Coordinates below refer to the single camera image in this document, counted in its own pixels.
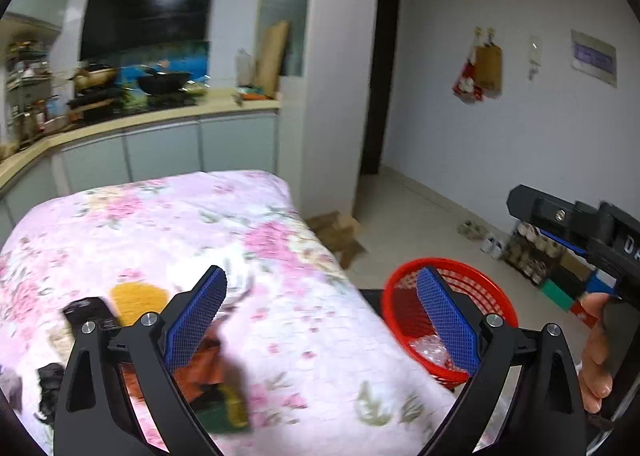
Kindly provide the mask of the right hand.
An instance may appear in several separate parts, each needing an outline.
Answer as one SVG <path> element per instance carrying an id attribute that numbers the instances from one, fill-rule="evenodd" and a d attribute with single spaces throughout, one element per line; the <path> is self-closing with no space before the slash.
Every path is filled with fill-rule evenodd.
<path id="1" fill-rule="evenodd" d="M 613 387 L 613 378 L 605 366 L 608 361 L 608 338 L 602 324 L 603 310 L 608 299 L 610 296 L 602 293 L 593 293 L 582 298 L 582 307 L 598 320 L 591 328 L 582 350 L 582 367 L 578 372 L 582 404 L 591 414 L 600 412 L 602 401 L 610 395 Z"/>

